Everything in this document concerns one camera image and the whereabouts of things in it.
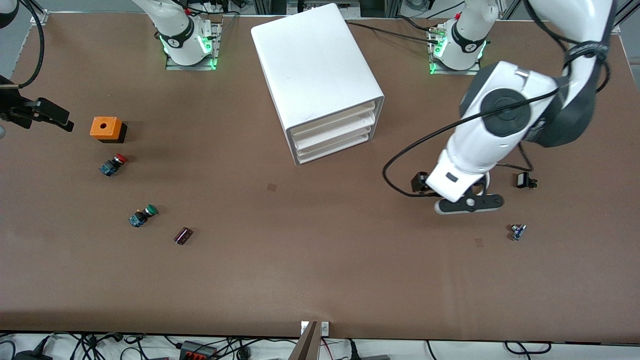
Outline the red push button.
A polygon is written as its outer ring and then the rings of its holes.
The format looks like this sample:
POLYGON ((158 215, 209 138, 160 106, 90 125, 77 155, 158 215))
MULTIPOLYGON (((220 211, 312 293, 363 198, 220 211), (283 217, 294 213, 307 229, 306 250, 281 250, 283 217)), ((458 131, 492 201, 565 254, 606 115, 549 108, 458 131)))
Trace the red push button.
POLYGON ((104 162, 101 167, 99 168, 99 171, 107 176, 107 177, 111 177, 114 174, 116 174, 119 169, 126 164, 126 162, 128 162, 128 158, 125 155, 122 155, 121 153, 116 153, 114 155, 114 157, 108 159, 106 162, 104 162))

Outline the green push button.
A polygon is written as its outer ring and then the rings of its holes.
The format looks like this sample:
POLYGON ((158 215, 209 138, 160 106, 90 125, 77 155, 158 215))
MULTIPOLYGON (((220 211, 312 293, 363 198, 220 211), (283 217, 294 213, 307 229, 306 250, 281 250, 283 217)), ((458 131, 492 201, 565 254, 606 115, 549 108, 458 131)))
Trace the green push button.
POLYGON ((129 217, 128 221, 132 227, 140 228, 150 218, 156 216, 158 213, 159 212, 157 208, 150 203, 145 208, 138 209, 132 216, 129 217))

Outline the white curved plastic piece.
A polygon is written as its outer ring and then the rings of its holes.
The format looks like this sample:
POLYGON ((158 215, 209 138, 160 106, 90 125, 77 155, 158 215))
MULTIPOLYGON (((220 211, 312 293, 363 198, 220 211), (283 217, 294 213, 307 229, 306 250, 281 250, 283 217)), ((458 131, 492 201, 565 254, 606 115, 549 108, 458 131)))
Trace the white curved plastic piece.
POLYGON ((470 190, 475 196, 485 196, 489 194, 489 185, 490 173, 485 172, 480 179, 473 183, 473 185, 470 187, 470 190))

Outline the orange box with hole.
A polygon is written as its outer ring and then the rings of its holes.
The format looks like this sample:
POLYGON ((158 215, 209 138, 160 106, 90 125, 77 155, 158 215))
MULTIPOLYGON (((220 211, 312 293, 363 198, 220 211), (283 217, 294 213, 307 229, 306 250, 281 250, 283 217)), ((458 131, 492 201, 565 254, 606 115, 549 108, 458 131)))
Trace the orange box with hole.
POLYGON ((96 116, 90 127, 90 137, 105 144, 123 144, 128 126, 116 116, 96 116))

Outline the black power strip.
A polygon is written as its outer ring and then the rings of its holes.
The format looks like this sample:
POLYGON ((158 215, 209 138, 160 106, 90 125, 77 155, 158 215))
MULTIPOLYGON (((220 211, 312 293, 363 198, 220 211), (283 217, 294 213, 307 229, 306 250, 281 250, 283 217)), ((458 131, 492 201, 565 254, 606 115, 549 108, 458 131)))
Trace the black power strip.
POLYGON ((180 346, 178 360, 214 360, 218 350, 199 342, 184 341, 180 346))

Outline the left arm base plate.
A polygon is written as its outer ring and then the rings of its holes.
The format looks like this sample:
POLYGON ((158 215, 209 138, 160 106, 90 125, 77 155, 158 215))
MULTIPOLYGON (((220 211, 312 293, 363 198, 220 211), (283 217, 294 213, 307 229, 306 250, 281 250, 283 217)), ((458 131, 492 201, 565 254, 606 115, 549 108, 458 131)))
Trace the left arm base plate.
POLYGON ((451 63, 452 55, 455 55, 455 51, 447 50, 447 46, 450 41, 446 36, 446 28, 444 27, 430 27, 426 32, 429 52, 429 73, 430 75, 475 75, 482 68, 483 50, 487 45, 487 41, 471 53, 462 53, 462 57, 468 59, 472 54, 474 63, 465 69, 455 69, 446 64, 443 59, 445 55, 449 56, 448 61, 451 63))

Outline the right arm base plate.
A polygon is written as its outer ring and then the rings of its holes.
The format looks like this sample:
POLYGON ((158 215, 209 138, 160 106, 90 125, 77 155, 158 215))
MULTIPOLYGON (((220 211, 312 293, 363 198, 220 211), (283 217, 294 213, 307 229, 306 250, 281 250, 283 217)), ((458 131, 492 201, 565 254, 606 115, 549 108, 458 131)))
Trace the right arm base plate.
POLYGON ((194 35, 185 42, 184 46, 189 50, 189 60, 197 59, 194 64, 180 64, 170 56, 167 47, 163 48, 166 54, 165 69, 171 71, 214 71, 218 66, 222 38, 222 23, 210 20, 202 20, 195 23, 197 28, 194 35))

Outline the aluminium frame structure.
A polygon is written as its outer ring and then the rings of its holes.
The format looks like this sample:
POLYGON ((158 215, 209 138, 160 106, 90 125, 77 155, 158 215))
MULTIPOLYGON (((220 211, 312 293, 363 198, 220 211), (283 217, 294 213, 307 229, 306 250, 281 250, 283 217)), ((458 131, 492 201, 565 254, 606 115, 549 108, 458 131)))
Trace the aluminium frame structure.
POLYGON ((346 20, 393 18, 400 14, 404 0, 244 0, 255 15, 292 16, 334 4, 346 20))

